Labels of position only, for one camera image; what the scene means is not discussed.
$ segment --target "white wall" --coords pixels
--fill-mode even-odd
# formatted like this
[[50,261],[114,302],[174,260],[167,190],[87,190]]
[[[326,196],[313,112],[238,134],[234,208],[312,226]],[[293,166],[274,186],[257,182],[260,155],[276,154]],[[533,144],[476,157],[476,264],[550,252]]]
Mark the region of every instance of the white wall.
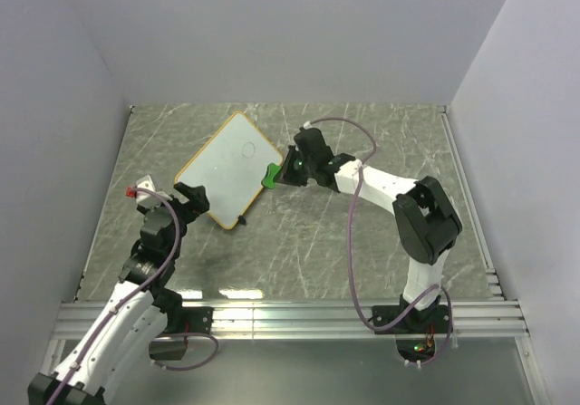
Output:
[[504,0],[72,0],[131,103],[449,103]]
[[555,403],[578,403],[580,0],[507,0],[451,104],[502,283]]
[[68,0],[0,0],[0,402],[28,403],[126,122]]

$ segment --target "marble floor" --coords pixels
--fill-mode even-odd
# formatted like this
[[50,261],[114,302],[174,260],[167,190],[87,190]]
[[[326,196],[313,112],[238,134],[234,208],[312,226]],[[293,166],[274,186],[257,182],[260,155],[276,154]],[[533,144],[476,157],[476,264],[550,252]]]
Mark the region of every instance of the marble floor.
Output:
[[[107,298],[138,237],[142,215],[125,197],[126,188],[151,174],[170,192],[177,172],[234,111],[245,112],[283,154],[305,121],[322,116],[359,121],[379,145],[370,165],[407,178],[438,178],[459,211],[464,231],[444,269],[444,285],[451,296],[491,296],[450,145],[434,105],[180,104],[134,109],[78,293],[80,300]],[[361,157],[371,148],[348,124],[326,122],[317,127],[334,151]],[[189,226],[168,287],[193,298],[348,298],[345,226],[350,200],[316,185],[279,186],[258,196],[246,213],[245,227],[227,231],[202,216]],[[360,297],[397,297],[406,282],[409,260],[394,218],[360,201],[354,249]]]

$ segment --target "red connector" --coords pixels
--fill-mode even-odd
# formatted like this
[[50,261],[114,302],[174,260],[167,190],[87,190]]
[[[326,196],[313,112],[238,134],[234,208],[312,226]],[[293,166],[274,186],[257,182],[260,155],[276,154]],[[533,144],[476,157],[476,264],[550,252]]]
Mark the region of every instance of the red connector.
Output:
[[135,198],[135,197],[137,197],[137,192],[135,192],[135,187],[129,186],[127,188],[127,192],[125,192],[125,196],[127,196],[129,198]]

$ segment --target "whiteboard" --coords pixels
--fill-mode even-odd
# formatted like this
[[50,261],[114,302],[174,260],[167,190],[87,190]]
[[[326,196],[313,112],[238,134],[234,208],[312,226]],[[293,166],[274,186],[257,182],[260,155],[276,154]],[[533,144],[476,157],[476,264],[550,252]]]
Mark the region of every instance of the whiteboard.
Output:
[[178,173],[175,182],[203,185],[209,214],[226,230],[237,224],[257,194],[268,164],[282,154],[243,113],[235,112]]

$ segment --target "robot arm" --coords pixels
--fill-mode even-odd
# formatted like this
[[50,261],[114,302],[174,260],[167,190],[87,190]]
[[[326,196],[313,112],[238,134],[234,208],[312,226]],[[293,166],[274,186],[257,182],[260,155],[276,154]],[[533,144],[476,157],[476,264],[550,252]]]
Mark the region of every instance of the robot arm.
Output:
[[[128,196],[135,198],[144,219],[140,239],[122,268],[119,282],[97,320],[72,353],[51,375],[38,373],[34,377],[28,388],[30,405],[109,403],[126,373],[153,339],[163,333],[184,333],[186,322],[189,325],[180,294],[166,289],[165,285],[175,271],[180,239],[187,233],[187,225],[209,210],[205,189],[176,184],[174,189],[188,199],[181,203],[173,196],[156,191],[149,176],[140,179],[137,188],[155,192],[156,197],[128,189]],[[158,197],[171,205],[179,228]],[[177,249],[169,265],[164,265],[176,244],[178,232]],[[140,290],[149,279],[152,279],[151,283]],[[109,320],[103,326],[105,318]],[[82,353],[84,357],[78,363]]]
[[[335,192],[353,194],[359,184],[361,161],[348,154],[335,156],[316,128],[301,129],[295,146],[281,167],[270,165],[263,184],[305,186],[313,178],[318,185]],[[410,256],[407,284],[401,299],[410,304],[430,286],[440,285],[449,250],[462,225],[440,183],[431,177],[422,180],[401,178],[364,167],[359,196],[395,216],[401,244]],[[432,309],[436,293],[425,295],[415,310]]]

